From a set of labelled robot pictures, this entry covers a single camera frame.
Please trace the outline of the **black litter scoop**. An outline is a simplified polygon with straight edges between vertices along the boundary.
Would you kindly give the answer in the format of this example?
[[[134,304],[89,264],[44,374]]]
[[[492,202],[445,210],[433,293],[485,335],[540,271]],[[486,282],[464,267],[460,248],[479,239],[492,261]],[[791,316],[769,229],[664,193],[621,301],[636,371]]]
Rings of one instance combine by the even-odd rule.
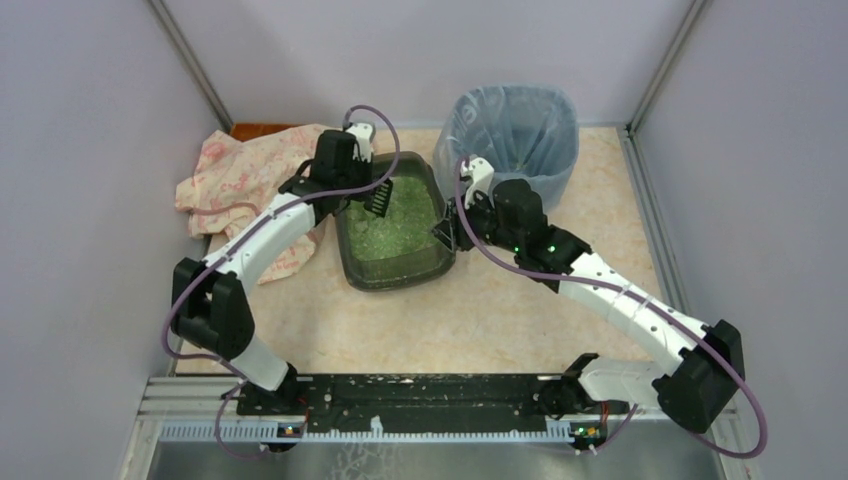
[[[385,218],[391,202],[393,181],[387,179],[365,194],[363,208],[378,218]]]

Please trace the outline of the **grey trash bin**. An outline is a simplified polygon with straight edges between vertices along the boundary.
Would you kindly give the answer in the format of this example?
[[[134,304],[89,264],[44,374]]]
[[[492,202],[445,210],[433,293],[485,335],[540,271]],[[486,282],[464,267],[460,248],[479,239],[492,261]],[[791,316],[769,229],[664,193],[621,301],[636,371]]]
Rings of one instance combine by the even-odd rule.
[[[543,211],[549,213],[559,204],[570,176],[571,173],[566,171],[557,175],[527,176],[525,180],[530,188],[540,196]]]

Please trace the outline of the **blue plastic bin liner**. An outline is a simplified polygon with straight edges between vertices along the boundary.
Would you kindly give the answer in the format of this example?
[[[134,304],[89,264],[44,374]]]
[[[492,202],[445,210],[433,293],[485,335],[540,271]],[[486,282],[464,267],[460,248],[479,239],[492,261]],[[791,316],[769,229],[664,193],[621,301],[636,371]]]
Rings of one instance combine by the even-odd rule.
[[[536,85],[474,88],[454,104],[432,154],[444,198],[453,195],[455,164],[483,157],[492,184],[527,176],[572,174],[579,154],[576,110],[562,91]]]

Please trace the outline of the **dark green litter box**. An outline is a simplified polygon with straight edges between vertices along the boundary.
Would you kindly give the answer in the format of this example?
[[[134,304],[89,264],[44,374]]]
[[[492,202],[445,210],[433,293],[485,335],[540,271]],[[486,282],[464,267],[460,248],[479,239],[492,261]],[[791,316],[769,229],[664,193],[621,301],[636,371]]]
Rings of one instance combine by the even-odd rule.
[[[436,213],[436,223],[445,210],[444,199],[436,184],[433,170],[419,154],[412,151],[400,153],[399,162],[391,176],[420,177],[427,184]],[[354,288],[366,291],[386,291],[405,288],[431,281],[451,269],[455,255],[438,240],[434,246],[415,253],[377,261],[359,261],[352,255],[347,234],[347,210],[336,217],[336,232],[342,268],[347,282]]]

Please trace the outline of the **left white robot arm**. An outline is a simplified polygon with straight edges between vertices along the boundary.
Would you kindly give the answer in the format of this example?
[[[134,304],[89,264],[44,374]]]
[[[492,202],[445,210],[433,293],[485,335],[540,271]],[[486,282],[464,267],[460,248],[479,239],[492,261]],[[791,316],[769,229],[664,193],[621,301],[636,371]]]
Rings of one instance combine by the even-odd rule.
[[[369,123],[321,133],[314,156],[245,230],[201,260],[180,261],[173,273],[170,332],[249,384],[292,397],[297,371],[260,339],[248,294],[296,240],[350,201],[371,196],[374,135]]]

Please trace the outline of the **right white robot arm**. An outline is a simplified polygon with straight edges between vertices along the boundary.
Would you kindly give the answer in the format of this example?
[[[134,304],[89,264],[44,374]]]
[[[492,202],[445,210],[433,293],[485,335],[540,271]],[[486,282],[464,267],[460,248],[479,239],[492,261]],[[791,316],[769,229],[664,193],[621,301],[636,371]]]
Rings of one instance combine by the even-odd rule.
[[[702,434],[737,395],[759,406],[746,382],[741,334],[725,320],[709,325],[648,294],[587,241],[548,221],[529,183],[455,180],[435,235],[454,251],[478,250],[499,267],[543,284],[599,315],[637,343],[646,361],[581,355],[563,375],[569,405],[605,401],[660,409]]]

